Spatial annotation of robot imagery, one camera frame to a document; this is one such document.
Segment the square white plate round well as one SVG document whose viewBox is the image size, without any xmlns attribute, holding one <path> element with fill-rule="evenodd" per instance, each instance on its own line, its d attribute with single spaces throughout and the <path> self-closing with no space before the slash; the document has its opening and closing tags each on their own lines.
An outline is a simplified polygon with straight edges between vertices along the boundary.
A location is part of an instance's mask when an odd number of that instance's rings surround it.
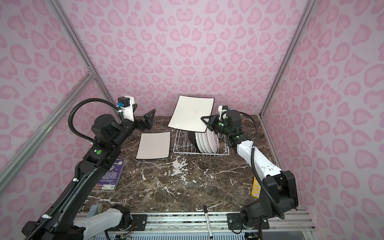
<svg viewBox="0 0 384 240">
<path fill-rule="evenodd" d="M 180 95 L 168 124 L 169 128 L 204 133 L 207 126 L 201 117 L 210 116 L 215 98 L 199 98 Z"/>
</svg>

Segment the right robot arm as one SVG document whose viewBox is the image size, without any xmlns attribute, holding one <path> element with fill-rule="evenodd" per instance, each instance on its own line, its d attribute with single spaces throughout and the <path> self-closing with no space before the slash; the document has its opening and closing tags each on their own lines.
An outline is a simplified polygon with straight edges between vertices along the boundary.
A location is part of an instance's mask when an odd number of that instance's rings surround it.
<svg viewBox="0 0 384 240">
<path fill-rule="evenodd" d="M 250 119 L 256 131 L 251 140 L 242 130 L 242 117 Z M 296 179 L 291 171 L 283 171 L 273 164 L 258 148 L 259 125 L 249 114 L 225 109 L 218 115 L 204 116 L 202 122 L 208 130 L 223 134 L 229 139 L 229 146 L 251 166 L 261 187 L 259 198 L 242 207 L 240 217 L 245 228 L 257 228 L 268 219 L 285 219 L 285 213 L 298 207 Z"/>
</svg>

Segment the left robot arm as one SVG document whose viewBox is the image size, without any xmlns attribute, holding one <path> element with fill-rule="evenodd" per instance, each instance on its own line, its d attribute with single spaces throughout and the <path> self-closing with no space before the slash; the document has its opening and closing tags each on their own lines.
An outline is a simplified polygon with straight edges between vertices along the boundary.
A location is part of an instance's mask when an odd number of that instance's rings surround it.
<svg viewBox="0 0 384 240">
<path fill-rule="evenodd" d="M 111 168 L 121 153 L 121 146 L 134 130 L 151 129 L 155 110 L 143 120 L 124 120 L 117 123 L 110 114 L 97 117 L 92 125 L 94 143 L 83 159 L 75 166 L 74 177 L 65 191 L 38 221 L 28 221 L 22 233 L 28 240 L 82 240 L 86 228 L 76 227 L 78 210 L 95 185 Z"/>
</svg>

